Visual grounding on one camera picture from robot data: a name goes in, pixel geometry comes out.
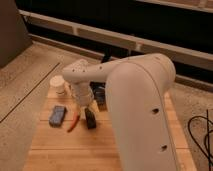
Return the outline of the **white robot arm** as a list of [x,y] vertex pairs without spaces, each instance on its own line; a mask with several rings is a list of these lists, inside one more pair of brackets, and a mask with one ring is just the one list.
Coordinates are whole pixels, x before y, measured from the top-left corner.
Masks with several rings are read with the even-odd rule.
[[105,84],[123,171],[179,171],[164,94],[175,80],[169,57],[151,53],[91,65],[80,59],[62,70],[81,106],[92,100],[91,82]]

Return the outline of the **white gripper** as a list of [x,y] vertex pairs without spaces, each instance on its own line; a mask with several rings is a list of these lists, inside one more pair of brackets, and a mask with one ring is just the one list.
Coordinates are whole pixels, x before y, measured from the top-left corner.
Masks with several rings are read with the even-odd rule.
[[96,101],[94,100],[94,94],[90,87],[89,82],[81,82],[81,83],[74,83],[71,85],[73,97],[75,98],[78,104],[74,105],[75,113],[78,115],[82,114],[82,107],[81,106],[88,106],[89,109],[94,113],[95,116],[99,114],[99,107]]

